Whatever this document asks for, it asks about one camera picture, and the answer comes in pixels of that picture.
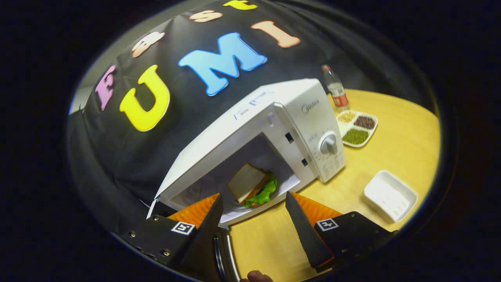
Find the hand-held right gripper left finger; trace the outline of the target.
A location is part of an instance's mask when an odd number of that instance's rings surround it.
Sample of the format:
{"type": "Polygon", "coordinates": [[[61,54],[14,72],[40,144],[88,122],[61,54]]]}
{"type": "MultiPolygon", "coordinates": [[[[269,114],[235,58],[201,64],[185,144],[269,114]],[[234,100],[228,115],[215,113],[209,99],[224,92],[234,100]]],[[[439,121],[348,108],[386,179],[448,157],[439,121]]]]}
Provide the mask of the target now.
{"type": "Polygon", "coordinates": [[[222,211],[222,200],[217,195],[199,227],[186,220],[151,214],[119,238],[140,255],[173,272],[192,278],[224,278],[215,242],[222,211]]]}

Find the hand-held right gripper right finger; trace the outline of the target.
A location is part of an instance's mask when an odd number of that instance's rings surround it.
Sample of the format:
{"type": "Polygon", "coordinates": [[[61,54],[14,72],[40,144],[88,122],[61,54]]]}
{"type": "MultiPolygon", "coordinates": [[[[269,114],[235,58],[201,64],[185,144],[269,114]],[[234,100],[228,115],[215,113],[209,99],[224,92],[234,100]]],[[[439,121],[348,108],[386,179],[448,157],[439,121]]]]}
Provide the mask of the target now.
{"type": "Polygon", "coordinates": [[[359,261],[396,235],[359,212],[342,214],[294,192],[286,195],[286,209],[317,273],[359,261]]]}

